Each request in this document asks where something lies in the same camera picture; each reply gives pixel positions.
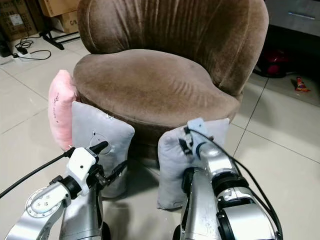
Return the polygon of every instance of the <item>velvet upholstery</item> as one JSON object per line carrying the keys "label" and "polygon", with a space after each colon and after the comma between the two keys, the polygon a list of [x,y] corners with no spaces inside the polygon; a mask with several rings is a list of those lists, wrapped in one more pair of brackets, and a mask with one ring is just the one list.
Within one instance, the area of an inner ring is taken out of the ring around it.
{"label": "velvet upholstery", "polygon": [[132,125],[134,150],[154,157],[192,118],[233,118],[268,12],[263,0],[81,0],[78,26],[92,53],[74,70],[80,99]]}

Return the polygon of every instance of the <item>light gray cushion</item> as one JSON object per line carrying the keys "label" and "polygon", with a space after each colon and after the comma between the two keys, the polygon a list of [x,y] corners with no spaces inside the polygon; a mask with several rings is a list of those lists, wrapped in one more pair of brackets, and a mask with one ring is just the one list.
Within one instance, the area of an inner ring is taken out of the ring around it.
{"label": "light gray cushion", "polygon": [[[185,155],[179,139],[185,138],[185,126],[165,132],[158,143],[158,157],[160,164],[160,183],[158,188],[157,208],[175,209],[182,206],[184,192],[181,185],[185,169],[198,167],[200,161],[193,155]],[[223,146],[229,128],[229,119],[206,121],[208,136]]]}
{"label": "light gray cushion", "polygon": [[[106,176],[111,174],[121,162],[127,160],[128,148],[135,129],[103,111],[81,103],[72,102],[72,145],[76,148],[94,146],[108,141],[109,146],[99,154],[99,164],[103,166]],[[115,198],[127,189],[127,168],[101,194],[105,198]]]}

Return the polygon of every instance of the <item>cardboard box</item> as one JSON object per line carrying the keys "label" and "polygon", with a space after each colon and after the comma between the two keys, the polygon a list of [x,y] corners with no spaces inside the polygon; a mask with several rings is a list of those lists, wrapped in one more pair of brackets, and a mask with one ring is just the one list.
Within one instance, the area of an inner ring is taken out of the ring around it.
{"label": "cardboard box", "polygon": [[80,0],[39,0],[42,12],[47,17],[55,17],[77,10]]}
{"label": "cardboard box", "polygon": [[25,0],[0,0],[0,25],[8,41],[37,33]]}
{"label": "cardboard box", "polygon": [[60,16],[52,17],[52,26],[67,34],[78,32],[77,11],[64,13]]}

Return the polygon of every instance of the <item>black wheel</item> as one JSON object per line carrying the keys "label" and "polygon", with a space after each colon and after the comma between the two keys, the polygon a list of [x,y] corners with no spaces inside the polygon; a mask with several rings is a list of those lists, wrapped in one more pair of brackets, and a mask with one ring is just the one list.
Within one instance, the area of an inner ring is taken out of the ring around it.
{"label": "black wheel", "polygon": [[181,234],[181,229],[180,229],[180,225],[178,225],[176,226],[173,232],[172,240],[180,240],[180,234]]}
{"label": "black wheel", "polygon": [[110,228],[105,222],[102,225],[102,240],[111,240]]}

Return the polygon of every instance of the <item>pink pillow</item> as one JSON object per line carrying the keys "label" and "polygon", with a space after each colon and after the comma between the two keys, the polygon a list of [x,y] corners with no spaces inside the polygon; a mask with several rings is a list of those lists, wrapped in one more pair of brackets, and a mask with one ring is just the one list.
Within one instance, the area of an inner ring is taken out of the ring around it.
{"label": "pink pillow", "polygon": [[72,76],[60,70],[50,85],[48,118],[53,138],[63,150],[72,145],[72,102],[75,100]]}

